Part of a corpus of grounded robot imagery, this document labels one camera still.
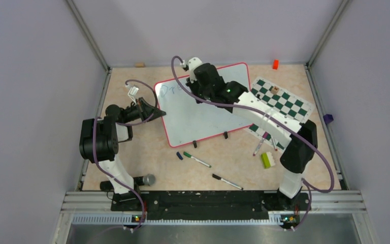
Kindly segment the blue marker cap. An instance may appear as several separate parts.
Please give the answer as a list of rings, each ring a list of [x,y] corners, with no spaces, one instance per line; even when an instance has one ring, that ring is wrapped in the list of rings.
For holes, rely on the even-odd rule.
[[[177,157],[178,157],[180,160],[183,160],[183,157],[182,157],[182,155],[180,154],[180,152],[176,152],[176,155],[177,155]]]

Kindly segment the white board with pink frame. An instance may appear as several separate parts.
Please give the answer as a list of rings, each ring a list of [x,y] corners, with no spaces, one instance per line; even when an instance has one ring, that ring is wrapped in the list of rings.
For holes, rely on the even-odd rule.
[[[225,109],[196,103],[173,78],[156,83],[154,89],[158,107],[166,113],[162,122],[170,147],[192,144],[251,125]]]

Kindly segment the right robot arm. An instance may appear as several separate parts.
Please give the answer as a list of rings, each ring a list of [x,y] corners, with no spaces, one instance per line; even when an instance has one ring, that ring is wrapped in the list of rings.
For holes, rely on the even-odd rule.
[[[217,68],[197,59],[181,63],[189,73],[186,86],[198,103],[207,102],[229,113],[242,117],[268,133],[283,148],[280,163],[285,168],[279,185],[277,202],[283,209],[292,209],[298,203],[306,165],[317,148],[316,125],[301,123],[283,115],[237,81],[225,82]]]

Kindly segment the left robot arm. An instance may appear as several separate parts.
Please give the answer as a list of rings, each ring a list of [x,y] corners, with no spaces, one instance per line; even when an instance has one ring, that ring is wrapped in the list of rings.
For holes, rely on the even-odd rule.
[[[130,210],[136,210],[142,205],[143,197],[137,193],[139,186],[151,186],[155,184],[156,178],[152,174],[130,176],[117,155],[119,144],[132,140],[130,122],[138,119],[149,122],[166,114],[144,98],[139,98],[126,108],[109,105],[104,118],[85,119],[82,122],[79,142],[82,158],[99,166],[100,171],[107,176],[108,180],[100,183],[101,191],[113,192],[117,195],[116,201],[123,201]]]

